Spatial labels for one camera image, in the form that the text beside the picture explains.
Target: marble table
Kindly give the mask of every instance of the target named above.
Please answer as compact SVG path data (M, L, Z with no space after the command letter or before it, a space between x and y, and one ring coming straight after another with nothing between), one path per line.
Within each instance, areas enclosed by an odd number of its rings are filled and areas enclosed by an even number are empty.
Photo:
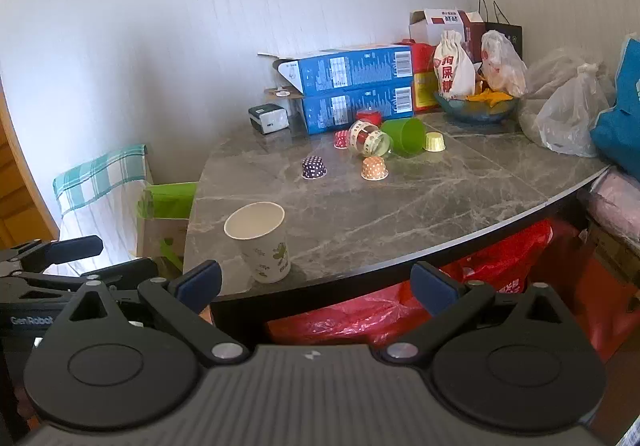
M332 134L309 137L294 127L262 136L247 123L219 141L198 185L185 268L206 259L220 263L223 288L217 303L287 291L312 296L306 287L343 279L354 285L372 271L460 248L500 228L513 226L515 232L517 221L571 195L607 167L597 158L542 149L512 120L465 125L444 113L419 117L428 131L444 134L446 150L409 159L391 156L389 176L379 182L361 177L361 160L334 149ZM301 163L308 155L322 157L328 168L324 178L302 179ZM265 200L287 213L292 269L274 284L252 280L236 244L223 232L233 211ZM405 267L370 285L381 288L407 277ZM334 298L345 297L351 298L348 293ZM287 312L322 304L294 305Z

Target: wooden door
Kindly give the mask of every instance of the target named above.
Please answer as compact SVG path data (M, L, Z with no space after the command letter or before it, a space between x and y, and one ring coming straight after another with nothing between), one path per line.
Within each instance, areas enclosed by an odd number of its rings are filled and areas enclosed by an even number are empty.
M20 150L0 81L0 249L57 238L58 227Z

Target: small white box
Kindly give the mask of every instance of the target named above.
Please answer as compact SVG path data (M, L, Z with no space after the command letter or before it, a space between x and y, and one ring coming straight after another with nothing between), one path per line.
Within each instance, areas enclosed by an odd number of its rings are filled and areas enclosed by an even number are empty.
M270 134L289 127L287 110L273 103L251 107L249 118L254 129L262 134Z
M437 46L442 32L447 30L459 32L462 40L468 42L465 25L456 9L419 10L409 16L409 36L419 44Z

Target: pink package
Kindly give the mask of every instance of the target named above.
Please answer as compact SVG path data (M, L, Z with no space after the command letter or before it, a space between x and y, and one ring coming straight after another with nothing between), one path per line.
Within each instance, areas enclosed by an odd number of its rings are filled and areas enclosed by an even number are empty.
M640 243L640 182L611 168L591 188L589 213L614 235Z

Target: blue bag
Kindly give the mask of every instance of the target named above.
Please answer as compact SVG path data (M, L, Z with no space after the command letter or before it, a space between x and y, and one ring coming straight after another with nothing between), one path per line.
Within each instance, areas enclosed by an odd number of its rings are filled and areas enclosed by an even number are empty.
M591 130L593 143L640 181L640 42L624 46L616 76L618 102L600 113Z

